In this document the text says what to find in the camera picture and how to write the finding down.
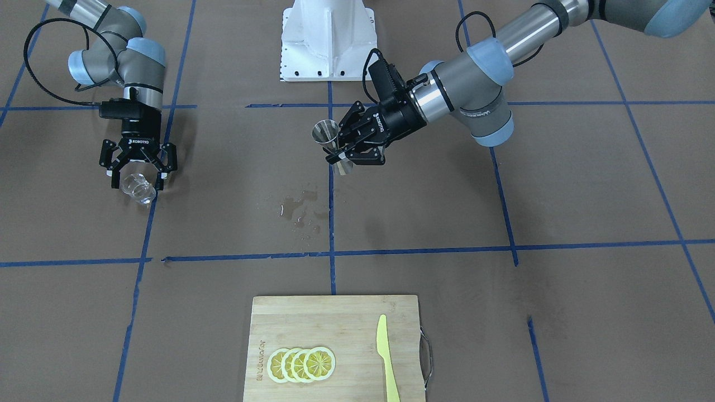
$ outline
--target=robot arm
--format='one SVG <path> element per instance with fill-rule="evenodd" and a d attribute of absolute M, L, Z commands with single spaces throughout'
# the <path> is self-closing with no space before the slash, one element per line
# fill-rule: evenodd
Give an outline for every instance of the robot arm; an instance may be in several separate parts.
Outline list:
<path fill-rule="evenodd" d="M 467 126 L 486 147 L 504 143 L 514 130 L 504 95 L 513 63 L 569 26 L 603 19 L 651 36 L 669 38 L 688 29 L 711 0 L 542 0 L 449 62 L 427 63 L 403 81 L 379 51 L 369 70 L 379 102 L 356 102 L 342 119 L 327 161 L 383 165 L 384 148 L 447 114 Z"/>
<path fill-rule="evenodd" d="M 114 85 L 124 89 L 123 99 L 99 105 L 100 117 L 122 120 L 122 139 L 119 143 L 104 140 L 99 160 L 112 178 L 112 187 L 119 188 L 119 171 L 123 166 L 146 162 L 157 168 L 156 188 L 162 190 L 164 179 L 177 169 L 176 147 L 160 142 L 164 48 L 143 37 L 147 23 L 137 10 L 114 8 L 102 0 L 46 2 L 104 39 L 98 38 L 88 49 L 70 54 L 67 64 L 72 78 L 80 85 Z M 121 152 L 114 158 L 117 150 Z M 161 151 L 167 153 L 166 165 L 158 156 Z"/>

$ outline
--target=metal handle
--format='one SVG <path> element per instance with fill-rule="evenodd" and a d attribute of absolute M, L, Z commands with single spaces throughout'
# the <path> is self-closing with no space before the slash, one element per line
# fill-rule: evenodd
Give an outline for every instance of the metal handle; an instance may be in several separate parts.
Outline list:
<path fill-rule="evenodd" d="M 420 327 L 420 342 L 421 340 L 424 339 L 425 343 L 427 343 L 427 350 L 428 350 L 428 357 L 430 361 L 430 372 L 427 374 L 427 377 L 425 378 L 425 392 L 427 392 L 427 387 L 430 382 L 430 379 L 432 378 L 432 373 L 434 372 L 434 360 L 433 360 L 433 354 L 432 354 L 432 344 L 430 343 L 430 339 L 427 338 L 427 335 L 425 335 L 425 329 Z"/>

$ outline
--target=blue tape line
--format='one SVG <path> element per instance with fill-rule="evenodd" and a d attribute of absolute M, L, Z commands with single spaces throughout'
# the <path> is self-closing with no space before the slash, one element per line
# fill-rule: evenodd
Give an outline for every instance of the blue tape line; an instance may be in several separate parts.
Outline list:
<path fill-rule="evenodd" d="M 18 261 L 13 263 L 0 263 L 0 268 L 15 267 L 53 267 L 66 265 L 110 265 L 110 264 L 136 264 L 143 261 L 141 258 L 108 258 L 101 260 L 55 260 L 55 261 Z"/>
<path fill-rule="evenodd" d="M 196 261 L 237 261 L 237 260 L 269 260 L 284 258 L 307 258 L 307 257 L 327 257 L 330 252 L 322 251 L 318 253 L 278 253 L 278 254 L 243 254 L 243 255 L 193 255 L 187 257 L 168 256 L 162 259 L 166 263 L 188 263 Z"/>
<path fill-rule="evenodd" d="M 47 18 L 47 12 L 49 11 L 49 4 L 45 5 L 45 8 L 42 12 L 42 16 L 40 17 L 40 22 L 43 22 Z M 35 44 L 37 43 L 37 39 L 40 37 L 40 33 L 42 32 L 42 28 L 38 29 L 37 32 L 35 33 L 35 37 L 32 39 L 32 42 L 30 42 L 30 46 L 27 48 L 27 59 L 32 56 L 32 51 L 35 49 Z M 3 123 L 5 123 L 5 117 L 7 117 L 7 112 L 8 108 L 10 108 L 10 105 L 12 104 L 12 99 L 15 97 L 15 94 L 17 93 L 17 87 L 20 86 L 20 80 L 22 79 L 22 74 L 25 72 L 25 64 L 23 63 L 20 66 L 20 71 L 17 73 L 17 77 L 15 77 L 15 83 L 12 86 L 12 90 L 10 91 L 10 96 L 7 97 L 7 102 L 5 102 L 5 108 L 2 111 L 2 114 L 0 114 L 0 127 L 2 127 Z"/>
<path fill-rule="evenodd" d="M 598 28 L 596 28 L 596 24 L 593 22 L 593 20 L 591 20 L 591 26 L 593 27 L 593 32 L 596 34 L 598 44 L 601 46 L 601 51 L 603 52 L 603 55 L 606 58 L 606 62 L 608 63 L 608 68 L 611 69 L 611 74 L 613 75 L 613 79 L 616 81 L 616 86 L 618 87 L 618 91 L 621 93 L 621 98 L 623 98 L 623 103 L 626 104 L 626 111 L 628 111 L 628 117 L 631 119 L 631 124 L 633 125 L 633 129 L 636 131 L 636 137 L 638 137 L 638 143 L 641 145 L 643 154 L 645 155 L 646 161 L 648 162 L 648 166 L 651 170 L 651 173 L 653 174 L 653 179 L 656 181 L 656 185 L 658 186 L 658 191 L 661 193 L 663 202 L 665 203 L 666 209 L 668 210 L 668 215 L 671 218 L 673 227 L 675 228 L 676 234 L 678 235 L 678 239 L 680 240 L 680 244 L 683 248 L 683 252 L 685 253 L 685 256 L 688 260 L 688 264 L 690 264 L 690 269 L 693 272 L 693 276 L 695 277 L 695 281 L 698 284 L 700 293 L 703 296 L 705 305 L 708 308 L 708 311 L 710 312 L 710 318 L 713 320 L 713 324 L 715 324 L 715 309 L 713 309 L 713 305 L 710 302 L 710 297 L 708 296 L 708 293 L 705 290 L 705 287 L 703 286 L 702 280 L 700 278 L 700 274 L 698 273 L 698 269 L 695 266 L 695 263 L 693 262 L 693 259 L 690 256 L 690 251 L 688 250 L 688 245 L 686 244 L 685 238 L 683 237 L 683 233 L 680 230 L 680 226 L 678 225 L 678 221 L 676 220 L 675 214 L 673 213 L 673 209 L 671 208 L 670 202 L 668 201 L 668 197 L 666 195 L 665 189 L 663 188 L 661 180 L 658 177 L 658 172 L 656 171 L 655 164 L 653 163 L 653 160 L 651 159 L 651 155 L 648 152 L 646 143 L 644 142 L 643 136 L 641 135 L 641 129 L 638 128 L 638 123 L 636 122 L 636 118 L 633 115 L 631 106 L 628 104 L 628 100 L 626 98 L 626 93 L 623 91 L 623 87 L 621 86 L 621 81 L 618 79 L 618 75 L 616 74 L 616 69 L 613 67 L 613 63 L 611 63 L 611 58 L 608 56 L 608 52 L 606 51 L 606 45 L 603 43 L 601 34 L 598 32 Z"/>
<path fill-rule="evenodd" d="M 462 4 L 462 0 L 457 0 L 457 3 L 459 4 L 460 18 L 464 18 L 464 4 Z M 467 24 L 462 25 L 462 29 L 464 30 L 464 38 L 467 41 L 467 47 L 472 46 L 472 41 L 469 39 L 469 30 L 467 29 Z"/>
<path fill-rule="evenodd" d="M 696 100 L 696 101 L 626 101 L 626 104 L 715 104 L 714 100 Z"/>
<path fill-rule="evenodd" d="M 375 106 L 374 103 L 365 103 L 366 107 Z M 334 103 L 333 107 L 351 107 L 351 103 Z M 330 107 L 327 103 L 251 103 L 246 106 L 246 109 L 264 109 L 264 108 L 276 108 L 276 107 Z"/>
<path fill-rule="evenodd" d="M 511 251 L 511 247 L 453 247 L 453 248 L 410 248 L 402 250 L 353 250 L 336 251 L 335 255 L 340 257 L 354 255 L 407 255 L 407 254 L 453 254 L 453 253 L 487 253 L 495 251 Z"/>
<path fill-rule="evenodd" d="M 179 71 L 177 73 L 176 86 L 174 87 L 174 97 L 172 98 L 171 112 L 169 113 L 169 121 L 167 123 L 167 130 L 164 134 L 164 141 L 169 141 L 169 136 L 171 135 L 172 123 L 174 120 L 174 111 L 176 110 L 177 98 L 179 96 L 179 87 L 181 85 L 181 78 L 184 71 L 184 61 L 186 60 L 186 53 L 189 47 L 189 38 L 191 37 L 191 28 L 194 22 L 194 11 L 196 10 L 196 0 L 192 0 L 191 12 L 189 13 L 189 22 L 186 28 L 186 37 L 184 38 L 184 48 L 182 50 L 181 61 L 179 63 Z M 159 195 L 152 202 L 152 209 L 149 211 L 149 218 L 147 219 L 147 231 L 144 235 L 144 245 L 142 246 L 142 259 L 146 258 L 147 250 L 149 249 L 149 239 L 152 235 L 152 225 L 154 223 L 154 212 L 157 209 L 157 202 L 159 200 Z M 127 366 L 127 356 L 129 355 L 129 344 L 132 341 L 132 329 L 134 327 L 134 317 L 137 313 L 137 303 L 139 302 L 139 284 L 142 281 L 144 275 L 144 261 L 139 263 L 139 269 L 137 270 L 137 281 L 134 284 L 134 298 L 132 300 L 132 319 L 127 326 L 127 333 L 124 336 L 124 347 L 122 349 L 122 358 L 119 361 L 119 371 L 117 372 L 117 383 L 114 385 L 114 398 L 113 402 L 119 402 L 119 395 L 122 392 L 122 382 L 124 380 L 124 369 Z"/>
<path fill-rule="evenodd" d="M 127 367 L 127 356 L 129 355 L 129 344 L 132 342 L 132 330 L 134 329 L 134 317 L 137 314 L 137 304 L 139 303 L 139 284 L 142 282 L 144 277 L 144 261 L 147 257 L 147 251 L 149 249 L 149 239 L 152 235 L 152 225 L 154 223 L 154 213 L 157 210 L 157 201 L 159 195 L 152 202 L 152 208 L 149 210 L 149 217 L 147 218 L 147 230 L 144 233 L 144 243 L 142 245 L 142 261 L 139 263 L 139 269 L 137 270 L 137 280 L 134 282 L 134 296 L 132 298 L 132 318 L 129 320 L 129 325 L 127 326 L 127 331 L 124 334 L 124 345 L 122 346 L 122 357 L 119 360 L 119 371 L 117 372 L 117 382 L 114 384 L 114 397 L 113 402 L 119 402 L 119 394 L 122 391 L 122 382 L 124 381 L 124 369 Z"/>
<path fill-rule="evenodd" d="M 166 104 L 162 106 L 163 109 L 198 109 L 199 105 L 197 104 L 177 104 L 177 105 L 170 105 Z M 99 106 L 16 106 L 16 107 L 8 107 L 7 110 L 9 112 L 40 112 L 40 111 L 46 111 L 46 110 L 56 110 L 56 111 L 63 111 L 63 110 L 97 110 L 99 109 Z"/>
<path fill-rule="evenodd" d="M 181 78 L 184 74 L 184 63 L 186 62 L 186 53 L 189 50 L 189 39 L 191 38 L 191 29 L 194 26 L 194 13 L 196 12 L 196 0 L 191 2 L 191 12 L 189 12 L 189 23 L 186 27 L 186 36 L 184 37 L 184 48 L 181 53 L 181 60 L 179 61 L 179 72 L 177 73 L 177 81 L 174 86 L 174 96 L 172 97 L 172 107 L 169 112 L 169 119 L 167 120 L 167 130 L 164 134 L 164 143 L 169 142 L 171 137 L 172 127 L 174 125 L 174 112 L 176 111 L 177 100 L 179 99 L 179 88 L 181 87 Z"/>
<path fill-rule="evenodd" d="M 333 118 L 332 82 L 327 82 L 327 118 Z M 332 165 L 327 166 L 328 186 L 328 226 L 330 227 L 330 294 L 337 295 L 337 274 L 335 272 L 335 174 Z"/>
<path fill-rule="evenodd" d="M 621 248 L 621 247 L 657 247 L 665 245 L 681 245 L 680 240 L 646 240 L 641 242 L 603 242 L 603 243 L 566 243 L 547 245 L 510 245 L 504 246 L 484 246 L 484 247 L 450 247 L 450 248 L 409 248 L 392 250 L 344 250 L 344 251 L 320 251 L 314 253 L 277 253 L 277 254 L 246 254 L 246 255 L 207 255 L 188 257 L 166 257 L 162 261 L 172 263 L 183 263 L 191 261 L 221 261 L 221 260 L 261 260 L 267 258 L 313 258 L 329 257 L 334 254 L 337 257 L 349 257 L 356 255 L 409 255 L 409 254 L 450 254 L 450 253 L 489 253 L 498 251 L 518 251 L 529 250 L 576 250 L 584 248 Z M 710 245 L 715 244 L 715 239 L 686 240 L 688 244 Z"/>
<path fill-rule="evenodd" d="M 623 104 L 622 101 L 544 101 L 544 102 L 509 102 L 511 106 L 581 106 L 599 104 Z"/>
<path fill-rule="evenodd" d="M 501 185 L 501 175 L 499 174 L 499 163 L 496 159 L 494 148 L 489 148 L 489 154 L 492 157 L 494 166 L 494 176 L 496 177 L 496 186 L 499 189 L 499 199 L 501 200 L 501 210 L 504 214 L 504 224 L 506 225 L 506 234 L 509 237 L 509 247 L 511 247 L 511 256 L 514 259 L 514 266 L 519 266 L 519 256 L 516 252 L 516 244 L 514 243 L 514 232 L 511 228 L 511 219 L 509 219 L 509 209 L 506 206 L 506 197 L 504 196 L 504 187 Z"/>
<path fill-rule="evenodd" d="M 511 106 L 591 106 L 591 105 L 609 105 L 609 104 L 663 104 L 663 105 L 681 105 L 681 104 L 715 104 L 715 100 L 692 100 L 692 101 L 515 101 L 509 102 Z M 374 103 L 364 104 L 366 107 L 375 106 Z M 281 107 L 328 107 L 325 103 L 251 103 L 246 106 L 246 109 L 264 109 L 264 108 L 281 108 Z M 351 107 L 352 104 L 336 103 L 334 107 Z"/>
<path fill-rule="evenodd" d="M 685 244 L 715 244 L 715 239 L 685 240 Z"/>
<path fill-rule="evenodd" d="M 534 322 L 529 316 L 527 325 L 529 327 L 529 337 L 531 338 L 531 348 L 534 351 L 534 360 L 536 361 L 536 370 L 538 371 L 538 379 L 541 383 L 541 393 L 543 394 L 544 402 L 548 402 L 548 390 L 546 389 L 546 379 L 543 376 L 543 367 L 541 365 L 541 355 L 538 352 L 538 344 L 536 342 L 536 333 L 534 332 Z"/>
<path fill-rule="evenodd" d="M 618 247 L 654 247 L 659 245 L 680 245 L 680 240 L 652 240 L 643 242 L 603 242 L 603 243 L 571 243 L 550 245 L 518 245 L 517 250 L 575 250 L 579 248 L 618 248 Z"/>

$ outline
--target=cutting board handle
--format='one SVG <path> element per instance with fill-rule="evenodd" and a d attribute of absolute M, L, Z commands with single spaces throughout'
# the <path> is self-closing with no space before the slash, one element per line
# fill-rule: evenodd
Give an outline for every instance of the cutting board handle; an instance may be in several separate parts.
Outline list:
<path fill-rule="evenodd" d="M 427 359 L 426 360 L 430 364 L 427 371 L 425 371 L 425 368 L 422 365 L 422 362 L 425 360 L 425 359 L 422 359 L 423 351 L 425 350 L 422 347 L 423 341 L 424 341 L 424 344 L 427 345 Z M 425 334 L 425 329 L 422 326 L 420 326 L 420 367 L 422 368 L 422 376 L 425 379 L 425 392 L 427 392 L 427 387 L 430 383 L 430 379 L 432 378 L 432 373 L 434 371 L 433 362 L 434 362 L 434 360 L 433 360 L 433 354 L 432 354 L 432 343 L 430 343 L 430 339 L 427 338 L 427 335 Z"/>

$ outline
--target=blue tape grid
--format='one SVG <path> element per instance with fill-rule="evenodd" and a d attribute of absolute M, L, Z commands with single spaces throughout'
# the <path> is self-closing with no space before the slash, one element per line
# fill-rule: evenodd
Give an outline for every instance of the blue tape grid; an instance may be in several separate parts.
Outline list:
<path fill-rule="evenodd" d="M 462 0 L 458 0 L 460 14 L 463 16 L 463 5 Z M 177 74 L 177 84 L 174 88 L 174 96 L 172 98 L 172 103 L 170 105 L 165 105 L 165 109 L 170 109 L 169 123 L 167 124 L 167 130 L 165 132 L 164 141 L 169 140 L 171 134 L 171 128 L 173 123 L 174 111 L 176 109 L 196 109 L 195 104 L 177 104 L 177 98 L 179 93 L 179 86 L 181 83 L 181 76 L 184 67 L 184 61 L 187 53 L 189 38 L 191 35 L 192 23 L 194 18 L 194 11 L 196 7 L 196 0 L 192 0 L 191 12 L 189 15 L 189 23 L 187 25 L 186 37 L 184 40 L 184 48 L 182 50 L 181 62 L 179 65 L 179 72 Z M 45 6 L 41 21 L 45 20 L 48 13 L 49 6 Z M 277 253 L 277 254 L 254 254 L 254 255 L 214 255 L 214 256 L 194 256 L 194 257 L 166 257 L 165 261 L 171 262 L 189 262 L 189 261 L 213 261 L 213 260 L 255 260 L 262 258 L 323 258 L 330 257 L 330 283 L 331 283 L 331 293 L 334 295 L 337 293 L 335 284 L 335 257 L 336 256 L 355 256 L 355 255 L 406 255 L 406 254 L 431 254 L 431 253 L 484 253 L 484 252 L 505 252 L 511 251 L 514 256 L 515 265 L 518 264 L 518 256 L 516 254 L 519 250 L 571 250 L 571 249 L 583 249 L 583 248 L 605 248 L 605 247 L 653 247 L 653 246 L 663 246 L 663 245 L 680 245 L 685 253 L 686 259 L 691 267 L 693 275 L 696 279 L 698 287 L 701 291 L 703 299 L 706 306 L 710 312 L 710 315 L 715 323 L 715 312 L 713 310 L 711 301 L 708 294 L 703 286 L 698 270 L 692 260 L 690 255 L 688 245 L 706 245 L 715 244 L 715 239 L 694 239 L 687 240 L 684 239 L 680 227 L 677 223 L 673 210 L 671 209 L 670 203 L 666 196 L 665 190 L 661 181 L 657 175 L 655 166 L 652 162 L 650 154 L 647 150 L 645 142 L 641 136 L 640 129 L 635 120 L 633 112 L 630 106 L 633 104 L 642 105 L 694 105 L 694 104 L 715 104 L 713 100 L 701 100 L 701 101 L 629 101 L 621 86 L 620 80 L 616 74 L 616 71 L 611 63 L 611 59 L 606 51 L 605 45 L 598 29 L 593 21 L 591 21 L 594 33 L 598 40 L 599 46 L 606 58 L 608 66 L 611 70 L 613 78 L 616 82 L 616 86 L 621 94 L 621 101 L 575 101 L 575 102 L 510 102 L 511 105 L 518 106 L 548 106 L 548 105 L 571 105 L 571 106 L 593 106 L 593 105 L 623 105 L 628 111 L 628 115 L 631 119 L 633 129 L 636 132 L 638 141 L 641 145 L 641 149 L 645 154 L 646 160 L 649 164 L 651 172 L 654 176 L 656 184 L 658 186 L 661 197 L 666 205 L 669 216 L 676 230 L 678 240 L 661 240 L 661 241 L 644 241 L 644 242 L 601 242 L 601 243 L 574 243 L 574 244 L 554 244 L 554 245 L 516 245 L 513 240 L 513 233 L 511 232 L 511 224 L 508 218 L 508 210 L 506 208 L 506 200 L 503 196 L 503 188 L 501 186 L 501 177 L 498 173 L 498 163 L 496 161 L 493 149 L 490 150 L 491 157 L 495 167 L 495 176 L 497 184 L 500 190 L 500 198 L 503 203 L 505 224 L 507 226 L 507 231 L 509 234 L 510 245 L 509 246 L 496 246 L 496 247 L 461 247 L 461 248 L 424 248 L 424 249 L 402 249 L 402 250 L 346 250 L 346 251 L 336 251 L 335 250 L 335 215 L 334 215 L 334 177 L 332 169 L 329 169 L 329 188 L 330 188 L 330 250 L 327 252 L 317 252 L 317 253 Z M 465 26 L 465 35 L 467 38 L 467 43 L 469 44 L 470 39 L 468 36 L 468 31 Z M 32 53 L 35 43 L 38 39 L 38 35 L 35 36 L 33 42 L 29 47 L 29 54 Z M 12 107 L 11 103 L 16 94 L 19 82 L 24 74 L 24 65 L 21 66 L 19 73 L 17 74 L 16 80 L 13 85 L 13 89 L 4 107 L 0 107 L 2 114 L 0 115 L 0 127 L 2 126 L 8 112 L 22 112 L 22 111 L 43 111 L 43 110 L 85 110 L 85 109 L 96 109 L 96 107 Z M 326 107 L 328 109 L 329 118 L 332 119 L 332 113 L 334 107 L 350 107 L 351 104 L 334 104 L 332 102 L 332 82 L 328 82 L 328 103 L 305 103 L 305 104 L 250 104 L 246 106 L 247 108 L 275 108 L 275 107 Z M 132 318 L 129 325 L 127 326 L 127 333 L 124 339 L 124 347 L 122 350 L 122 358 L 119 364 L 119 372 L 117 374 L 117 383 L 114 389 L 114 402 L 118 402 L 119 395 L 122 387 L 122 380 L 124 376 L 124 369 L 126 367 L 127 356 L 129 352 L 129 344 L 131 341 L 132 328 L 134 325 L 134 317 L 136 314 L 137 303 L 139 299 L 139 284 L 141 283 L 144 264 L 151 261 L 151 258 L 147 257 L 147 251 L 149 247 L 149 239 L 151 237 L 152 223 L 154 220 L 154 213 L 156 210 L 156 201 L 152 204 L 152 208 L 149 213 L 149 218 L 147 220 L 147 229 L 144 236 L 144 243 L 142 246 L 142 256 L 140 258 L 117 258 L 117 259 L 98 259 L 98 260 L 49 260 L 49 261 L 27 261 L 27 262 L 7 262 L 0 263 L 0 268 L 18 268 L 18 267 L 42 267 L 42 266 L 63 266 L 63 265 L 105 265 L 105 264 L 127 264 L 127 263 L 139 263 L 139 269 L 137 271 L 137 280 L 134 286 L 134 297 L 132 301 Z M 536 343 L 536 335 L 534 333 L 533 320 L 531 317 L 528 319 L 528 329 L 532 341 L 534 356 L 536 360 L 536 365 L 538 369 L 539 379 L 541 382 L 542 392 L 544 400 L 548 402 L 548 391 L 546 388 L 546 381 L 543 375 L 543 368 L 541 366 L 541 357 L 538 352 L 538 345 Z"/>
<path fill-rule="evenodd" d="M 646 143 L 643 140 L 643 136 L 641 136 L 641 129 L 638 128 L 638 123 L 636 122 L 636 118 L 633 115 L 633 111 L 631 110 L 631 105 L 627 103 L 627 98 L 626 98 L 626 93 L 623 91 L 623 87 L 621 86 L 621 80 L 618 79 L 618 75 L 616 74 L 616 69 L 613 67 L 613 63 L 611 62 L 611 58 L 608 55 L 608 51 L 606 51 L 606 45 L 603 44 L 603 39 L 601 38 L 601 34 L 598 32 L 598 27 L 596 27 L 596 23 L 591 20 L 591 27 L 593 28 L 594 34 L 596 34 L 596 39 L 598 40 L 598 45 L 601 47 L 601 51 L 603 52 L 603 56 L 606 58 L 606 62 L 608 63 L 608 68 L 611 70 L 611 74 L 613 75 L 613 80 L 616 82 L 616 86 L 618 87 L 618 92 L 621 93 L 621 98 L 623 100 L 623 103 L 625 104 L 626 111 L 628 111 L 628 117 L 631 119 L 631 124 L 633 125 L 633 130 L 636 132 L 636 136 L 638 137 L 638 143 L 641 145 L 641 149 L 643 150 L 643 155 L 646 157 L 646 161 L 648 162 L 648 166 L 651 169 L 651 173 L 653 174 L 653 179 L 656 181 L 656 185 L 658 186 L 658 191 L 661 193 L 661 197 L 663 198 L 663 203 L 666 206 L 666 209 L 668 210 L 668 215 L 671 218 L 671 221 L 673 223 L 673 228 L 675 228 L 676 234 L 678 235 L 678 240 L 680 240 L 680 245 L 683 248 L 683 252 L 685 253 L 685 257 L 688 260 L 688 264 L 690 264 L 690 269 L 693 272 L 693 276 L 695 277 L 695 281 L 698 284 L 698 288 L 700 289 L 700 293 L 703 296 L 703 300 L 705 301 L 705 305 L 710 312 L 710 318 L 713 320 L 713 324 L 715 324 L 715 310 L 713 310 L 713 305 L 710 302 L 710 297 L 708 296 L 707 291 L 705 290 L 705 286 L 703 286 L 703 282 L 700 278 L 700 274 L 698 273 L 698 268 L 695 266 L 695 262 L 693 261 L 693 258 L 690 255 L 690 250 L 688 249 L 688 244 L 685 241 L 685 238 L 683 237 L 683 233 L 680 230 L 680 225 L 678 225 L 678 221 L 675 218 L 675 214 L 673 213 L 673 209 L 671 208 L 670 202 L 668 201 L 668 196 L 666 195 L 666 191 L 663 188 L 663 184 L 661 183 L 660 178 L 658 177 L 658 172 L 656 172 L 656 166 L 653 163 L 653 160 L 651 159 L 651 155 L 648 152 L 648 147 L 646 147 Z"/>

